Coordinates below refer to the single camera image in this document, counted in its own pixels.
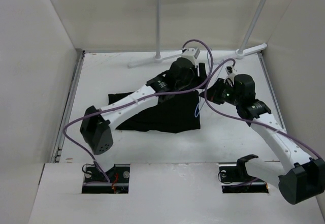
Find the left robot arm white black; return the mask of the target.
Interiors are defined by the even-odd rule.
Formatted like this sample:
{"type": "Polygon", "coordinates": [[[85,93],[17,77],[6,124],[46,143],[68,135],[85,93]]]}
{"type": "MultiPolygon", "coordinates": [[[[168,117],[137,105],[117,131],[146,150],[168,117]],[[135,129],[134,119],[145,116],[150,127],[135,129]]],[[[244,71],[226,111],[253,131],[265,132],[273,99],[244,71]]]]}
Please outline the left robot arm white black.
{"type": "Polygon", "coordinates": [[[94,155],[98,179],[107,183],[114,177],[114,164],[105,155],[113,146],[113,130],[148,108],[197,90],[204,85],[206,78],[204,63],[197,65],[194,58],[180,57],[167,71],[147,81],[126,97],[101,109],[94,106],[87,108],[80,132],[94,155]]]}

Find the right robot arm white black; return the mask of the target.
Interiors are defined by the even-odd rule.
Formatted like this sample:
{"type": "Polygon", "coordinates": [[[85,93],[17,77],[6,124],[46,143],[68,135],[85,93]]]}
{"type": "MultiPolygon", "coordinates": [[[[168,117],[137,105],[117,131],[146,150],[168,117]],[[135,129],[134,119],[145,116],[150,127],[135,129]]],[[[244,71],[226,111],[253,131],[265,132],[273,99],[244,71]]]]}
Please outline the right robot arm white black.
{"type": "Polygon", "coordinates": [[[232,80],[219,78],[200,94],[207,103],[229,103],[236,107],[237,120],[244,121],[259,134],[279,159],[282,167],[269,167],[257,155],[237,160],[236,176],[241,181],[251,177],[277,187],[290,204],[297,204],[324,192],[324,160],[313,158],[277,123],[270,108],[255,97],[255,82],[247,74],[232,80]]]}

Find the black trousers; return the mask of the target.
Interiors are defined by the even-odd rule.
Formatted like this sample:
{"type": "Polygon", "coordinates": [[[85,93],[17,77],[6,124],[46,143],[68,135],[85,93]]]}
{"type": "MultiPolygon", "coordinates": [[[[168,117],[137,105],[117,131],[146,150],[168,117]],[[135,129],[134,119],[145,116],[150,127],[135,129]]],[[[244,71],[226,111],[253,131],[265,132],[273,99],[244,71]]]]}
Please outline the black trousers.
{"type": "Polygon", "coordinates": [[[198,91],[175,95],[170,100],[148,108],[117,127],[121,131],[159,131],[181,133],[201,128],[200,118],[194,112],[199,103],[198,91]]]}

